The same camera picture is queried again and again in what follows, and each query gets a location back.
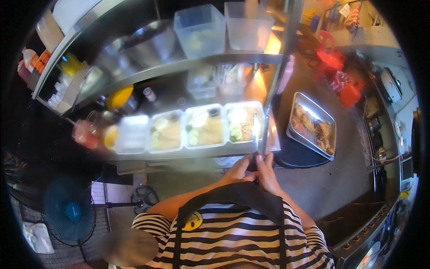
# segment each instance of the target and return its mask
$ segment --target white rice cooker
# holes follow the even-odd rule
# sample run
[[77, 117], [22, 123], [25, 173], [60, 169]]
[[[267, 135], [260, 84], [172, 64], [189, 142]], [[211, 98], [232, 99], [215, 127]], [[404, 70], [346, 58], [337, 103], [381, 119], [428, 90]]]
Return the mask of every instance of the white rice cooker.
[[381, 81], [387, 91], [391, 103], [398, 102], [402, 99], [402, 90], [400, 81], [396, 80], [393, 73], [388, 67], [384, 67], [381, 73]]

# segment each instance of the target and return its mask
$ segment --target black and white striped shirt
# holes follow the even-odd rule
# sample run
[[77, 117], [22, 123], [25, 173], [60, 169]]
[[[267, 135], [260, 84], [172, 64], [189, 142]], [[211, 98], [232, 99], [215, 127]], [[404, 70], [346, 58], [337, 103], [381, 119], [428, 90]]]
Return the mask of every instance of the black and white striped shirt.
[[[323, 232], [316, 226], [303, 231], [300, 218], [283, 201], [287, 268], [334, 268]], [[182, 231], [182, 269], [217, 268], [251, 262], [279, 268], [279, 230], [266, 216], [237, 204], [207, 204], [199, 209], [200, 227]], [[171, 223], [156, 213], [141, 213], [132, 228], [153, 235], [159, 245], [157, 256], [146, 265], [171, 269], [176, 219]]]

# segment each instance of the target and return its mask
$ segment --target blue fan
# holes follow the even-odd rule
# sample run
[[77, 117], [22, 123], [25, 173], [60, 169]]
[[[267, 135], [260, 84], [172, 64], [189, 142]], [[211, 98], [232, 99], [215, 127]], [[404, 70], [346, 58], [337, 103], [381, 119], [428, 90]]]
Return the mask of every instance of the blue fan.
[[42, 218], [50, 233], [69, 246], [81, 246], [95, 227], [91, 192], [73, 178], [53, 181], [45, 190]]

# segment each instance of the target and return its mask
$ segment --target red plastic chair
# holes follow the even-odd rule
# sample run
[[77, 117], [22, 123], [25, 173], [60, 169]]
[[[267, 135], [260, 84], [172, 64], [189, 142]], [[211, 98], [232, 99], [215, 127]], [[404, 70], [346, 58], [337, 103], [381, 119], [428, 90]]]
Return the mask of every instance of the red plastic chair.
[[[335, 40], [330, 33], [319, 31], [319, 39], [321, 40], [321, 43], [319, 48], [316, 50], [316, 55], [318, 56], [317, 66], [319, 67], [319, 71], [315, 74], [315, 81], [318, 81], [321, 78], [321, 75], [329, 69], [334, 69], [334, 73], [336, 73], [336, 71], [341, 71], [344, 67], [345, 61], [345, 57], [342, 53], [335, 51]], [[331, 43], [330, 51], [328, 53], [326, 53], [327, 41], [330, 41]]]

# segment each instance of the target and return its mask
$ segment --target floor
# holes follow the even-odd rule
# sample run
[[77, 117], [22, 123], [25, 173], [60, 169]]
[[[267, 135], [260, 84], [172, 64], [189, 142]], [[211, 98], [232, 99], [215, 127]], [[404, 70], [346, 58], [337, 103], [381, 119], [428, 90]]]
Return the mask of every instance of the floor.
[[[315, 70], [307, 65], [307, 59], [296, 54], [295, 70], [283, 93], [283, 100], [296, 91], [309, 95], [316, 101], [330, 104], [325, 109], [337, 124], [337, 153], [334, 161], [310, 169], [275, 170], [282, 189], [314, 220], [318, 220], [367, 192], [371, 183], [366, 172], [366, 154], [361, 139], [361, 118], [356, 111], [342, 107], [336, 95], [326, 83], [315, 83]], [[280, 111], [279, 116], [288, 121], [289, 112]], [[135, 175], [133, 186], [106, 185], [109, 202], [129, 202], [130, 193], [145, 182], [154, 188], [160, 200], [189, 192], [216, 182], [222, 170], [198, 173], [156, 172], [147, 177]], [[111, 228], [130, 227], [134, 214], [129, 207], [109, 210]]]

